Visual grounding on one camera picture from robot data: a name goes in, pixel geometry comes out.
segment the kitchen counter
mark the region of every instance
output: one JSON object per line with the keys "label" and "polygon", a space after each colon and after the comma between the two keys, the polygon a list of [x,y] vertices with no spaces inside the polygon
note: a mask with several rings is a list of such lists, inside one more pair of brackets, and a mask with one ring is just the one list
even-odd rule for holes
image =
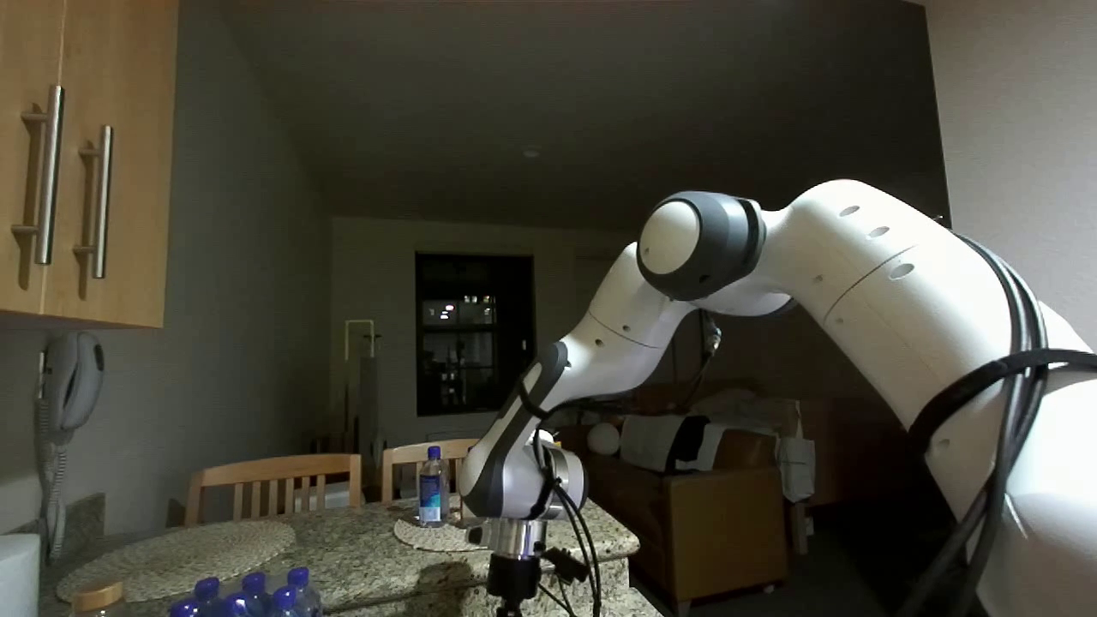
{"label": "kitchen counter", "polygon": [[[310,567],[327,612],[495,612],[502,601],[487,593],[491,553],[465,541],[449,541],[447,548],[416,548],[406,536],[397,536],[406,517],[409,511],[383,511],[379,505],[367,505],[358,514],[320,511],[283,517],[283,525],[294,532],[294,541],[283,554],[265,561],[261,570],[266,572],[270,586],[278,586],[291,567]],[[638,536],[632,536],[592,499],[582,505],[582,521],[601,560],[603,612],[659,617],[659,611],[632,586],[627,576],[627,554],[638,553]],[[570,548],[578,554],[578,541],[564,517],[550,521],[550,548]],[[526,601],[522,612],[563,612],[544,591],[558,595],[551,570],[542,572],[542,593]],[[564,601],[576,612],[591,612],[592,593],[587,584],[570,584]],[[126,612],[163,612],[169,604],[171,601],[130,604]]]}

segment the power cord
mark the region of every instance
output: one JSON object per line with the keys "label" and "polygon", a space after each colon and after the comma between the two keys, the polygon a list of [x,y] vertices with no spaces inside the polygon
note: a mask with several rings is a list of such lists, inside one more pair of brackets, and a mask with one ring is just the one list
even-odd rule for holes
{"label": "power cord", "polygon": [[703,378],[705,378],[705,365],[711,365],[711,360],[712,360],[712,358],[721,353],[721,347],[724,347],[724,329],[721,329],[721,321],[718,321],[711,311],[703,311],[699,319],[703,319],[703,358],[699,358],[699,364],[696,364],[696,370],[694,370],[694,383],[690,383],[690,391],[686,391],[686,397],[681,397],[681,412],[694,407],[694,397],[696,397],[696,391],[699,391],[699,383],[703,383]]}
{"label": "power cord", "polygon": [[558,586],[558,595],[554,595],[550,586],[542,586],[542,593],[544,593],[564,617],[576,617],[571,601],[570,601],[570,591],[564,591],[563,584],[554,584],[554,586]]}
{"label": "power cord", "polygon": [[603,611],[603,591],[601,591],[598,545],[592,545],[592,536],[591,536],[591,528],[587,528],[587,517],[582,517],[578,505],[558,487],[558,476],[554,476],[554,471],[551,471],[551,455],[544,453],[544,442],[542,442],[542,429],[544,429],[544,419],[538,419],[538,425],[535,425],[535,460],[538,460],[538,471],[542,471],[551,496],[563,505],[563,511],[564,511],[564,517],[570,517],[570,525],[571,525],[571,536],[576,536],[576,545],[578,545],[582,561],[576,561],[576,560],[571,560],[570,553],[563,553],[563,548],[550,548],[544,560],[550,560],[551,567],[563,567],[563,570],[554,570],[558,584],[571,584],[571,580],[587,580],[587,584],[591,584],[591,595],[592,595],[591,608],[592,608],[592,617],[601,617],[601,611]]}
{"label": "power cord", "polygon": [[1006,380],[1006,419],[1002,419],[1002,432],[998,432],[998,464],[894,617],[918,617],[929,608],[929,601],[951,580],[951,567],[956,567],[956,560],[962,560],[962,548],[969,548],[969,539],[977,539],[977,541],[969,548],[966,572],[962,572],[960,593],[953,595],[951,617],[966,617],[972,611],[977,584],[988,570],[993,539],[1002,532],[1008,476],[1012,476],[1012,471],[1027,442],[1027,432],[1040,419],[1040,404],[1041,404],[1048,375],[1064,370],[1064,365],[1097,370],[1092,353],[1048,350],[1046,321],[1040,314],[1040,304],[1036,304],[1036,296],[1027,292],[1027,284],[1006,259],[998,259],[992,251],[977,248],[972,241],[966,241],[966,244],[988,259],[988,266],[993,271],[993,276],[1006,292],[1008,314],[1012,314],[1012,353],[1006,360],[993,360],[993,364],[969,370],[966,378],[951,383],[943,393],[935,393],[923,407],[923,416],[914,419],[910,435],[918,444],[918,453],[927,453],[932,432],[956,407],[962,407],[983,386]]}

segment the small bottle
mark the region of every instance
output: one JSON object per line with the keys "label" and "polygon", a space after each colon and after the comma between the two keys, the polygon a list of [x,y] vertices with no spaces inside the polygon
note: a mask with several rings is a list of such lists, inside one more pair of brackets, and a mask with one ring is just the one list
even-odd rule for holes
{"label": "small bottle", "polygon": [[305,612],[301,612],[298,591],[294,591],[294,586],[278,586],[278,591],[270,593],[270,611],[266,611],[266,617],[305,617]]}
{"label": "small bottle", "polygon": [[243,593],[219,601],[215,617],[253,617]]}
{"label": "small bottle", "polygon": [[208,576],[208,580],[199,580],[194,584],[194,593],[193,593],[193,601],[194,601],[194,608],[199,608],[199,617],[215,617],[219,612],[219,580],[215,576]]}
{"label": "small bottle", "polygon": [[239,601],[246,608],[246,617],[266,617],[266,608],[270,608],[266,576],[265,572],[246,572],[239,580]]}
{"label": "small bottle", "polygon": [[449,506],[449,481],[442,466],[442,449],[429,444],[424,466],[418,473],[418,525],[447,525],[447,506]]}
{"label": "small bottle", "polygon": [[311,586],[305,567],[288,570],[283,584],[288,584],[291,591],[298,591],[301,617],[321,617],[320,591]]}
{"label": "small bottle", "polygon": [[193,595],[169,608],[169,617],[199,617],[199,604]]}

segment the robotic arm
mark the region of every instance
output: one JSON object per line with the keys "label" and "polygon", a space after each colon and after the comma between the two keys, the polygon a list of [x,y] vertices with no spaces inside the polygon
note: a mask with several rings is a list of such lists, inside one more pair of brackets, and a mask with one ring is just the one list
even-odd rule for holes
{"label": "robotic arm", "polygon": [[[495,570],[522,580],[544,511],[582,499],[578,460],[538,432],[551,407],[647,380],[696,310],[768,314],[784,300],[923,440],[966,532],[951,553],[979,567],[969,593],[993,617],[1097,608],[1097,380],[1064,370],[1097,360],[992,251],[862,180],[815,186],[777,212],[718,192],[678,192],[652,212],[582,321],[526,375],[465,460],[465,505],[491,521]],[[515,611],[531,595],[496,593]]]}

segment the wooden cabinet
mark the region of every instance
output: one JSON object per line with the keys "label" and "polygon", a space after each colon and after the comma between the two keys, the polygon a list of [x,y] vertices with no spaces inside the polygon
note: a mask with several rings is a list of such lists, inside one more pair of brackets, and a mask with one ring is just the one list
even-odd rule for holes
{"label": "wooden cabinet", "polygon": [[0,0],[0,311],[162,324],[176,0]]}
{"label": "wooden cabinet", "polygon": [[641,539],[641,584],[690,612],[699,595],[772,586],[787,576],[780,476],[776,466],[652,473],[603,466],[603,506]]}

